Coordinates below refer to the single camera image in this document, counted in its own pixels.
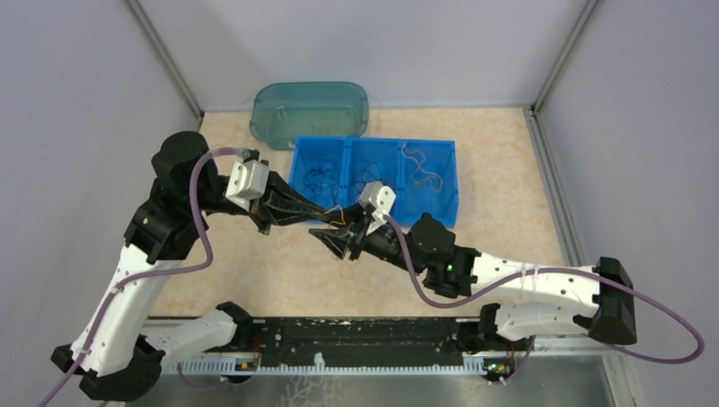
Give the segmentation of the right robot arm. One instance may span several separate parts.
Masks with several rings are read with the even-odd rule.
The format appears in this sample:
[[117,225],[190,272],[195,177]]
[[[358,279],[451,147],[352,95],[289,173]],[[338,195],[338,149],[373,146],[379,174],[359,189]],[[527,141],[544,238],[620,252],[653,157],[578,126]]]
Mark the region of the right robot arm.
[[370,254],[406,270],[417,295],[436,309],[482,303],[477,337],[499,349],[533,336],[586,335],[612,345],[638,341],[633,283],[618,259],[595,265],[536,265],[456,244],[456,235],[428,213],[402,232],[383,213],[309,234],[339,259]]

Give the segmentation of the teal transparent plastic tub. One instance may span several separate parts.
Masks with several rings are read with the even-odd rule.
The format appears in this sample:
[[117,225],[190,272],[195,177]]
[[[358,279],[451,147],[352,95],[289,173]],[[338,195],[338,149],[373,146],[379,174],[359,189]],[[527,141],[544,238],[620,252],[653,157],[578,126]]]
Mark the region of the teal transparent plastic tub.
[[292,150],[300,136],[360,137],[369,123],[365,89],[349,81],[274,83],[254,99],[253,137],[275,150]]

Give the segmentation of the blue three-compartment bin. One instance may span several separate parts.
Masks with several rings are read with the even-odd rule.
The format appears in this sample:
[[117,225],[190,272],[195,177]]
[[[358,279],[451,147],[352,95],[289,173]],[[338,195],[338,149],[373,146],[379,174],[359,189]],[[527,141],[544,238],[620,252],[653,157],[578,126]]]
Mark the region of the blue three-compartment bin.
[[326,209],[356,204],[365,184],[381,181],[396,201],[401,226],[429,213],[445,227],[460,206],[457,151],[453,141],[301,136],[294,149],[289,185]]

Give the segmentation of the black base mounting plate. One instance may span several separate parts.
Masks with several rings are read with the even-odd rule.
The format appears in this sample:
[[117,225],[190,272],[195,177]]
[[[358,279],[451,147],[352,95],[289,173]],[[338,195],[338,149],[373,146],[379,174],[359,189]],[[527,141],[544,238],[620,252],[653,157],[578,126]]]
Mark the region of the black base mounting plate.
[[331,368],[459,367],[467,355],[524,351],[476,318],[267,317],[240,327],[215,353],[248,353],[262,367],[307,367],[320,354]]

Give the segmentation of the aluminium frame rail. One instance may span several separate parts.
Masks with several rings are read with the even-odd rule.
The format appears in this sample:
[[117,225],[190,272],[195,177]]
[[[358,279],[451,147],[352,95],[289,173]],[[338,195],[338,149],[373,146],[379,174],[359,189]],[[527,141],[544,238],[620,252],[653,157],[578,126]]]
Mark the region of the aluminium frame rail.
[[213,340],[209,352],[248,352],[261,347],[263,354],[307,351],[340,354],[347,360],[362,351],[407,351],[430,354],[477,354],[525,350],[529,336],[508,339],[498,334],[491,318],[253,318],[238,323],[227,342]]

